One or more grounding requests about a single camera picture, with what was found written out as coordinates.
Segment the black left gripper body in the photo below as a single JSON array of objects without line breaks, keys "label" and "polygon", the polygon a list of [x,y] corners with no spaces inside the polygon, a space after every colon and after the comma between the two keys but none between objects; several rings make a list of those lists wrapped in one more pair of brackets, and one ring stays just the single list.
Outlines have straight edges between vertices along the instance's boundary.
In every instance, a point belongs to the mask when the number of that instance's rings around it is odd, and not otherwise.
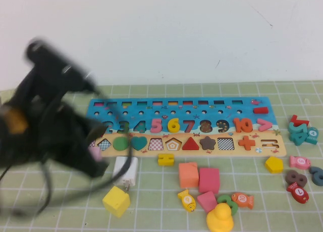
[{"label": "black left gripper body", "polygon": [[66,166],[90,166],[91,120],[71,108],[46,115],[44,110],[32,112],[33,161],[53,159]]}]

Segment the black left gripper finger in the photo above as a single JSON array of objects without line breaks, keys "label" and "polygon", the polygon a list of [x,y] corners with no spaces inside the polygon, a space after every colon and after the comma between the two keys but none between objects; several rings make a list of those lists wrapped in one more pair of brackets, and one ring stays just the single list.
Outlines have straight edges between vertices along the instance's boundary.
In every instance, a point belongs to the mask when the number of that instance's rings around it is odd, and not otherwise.
[{"label": "black left gripper finger", "polygon": [[95,160],[93,157],[85,157],[76,162],[75,168],[91,178],[104,175],[109,163],[105,160]]},{"label": "black left gripper finger", "polygon": [[89,134],[86,137],[87,141],[95,141],[98,138],[102,137],[106,132],[106,126],[105,125],[99,125],[91,129]]}]

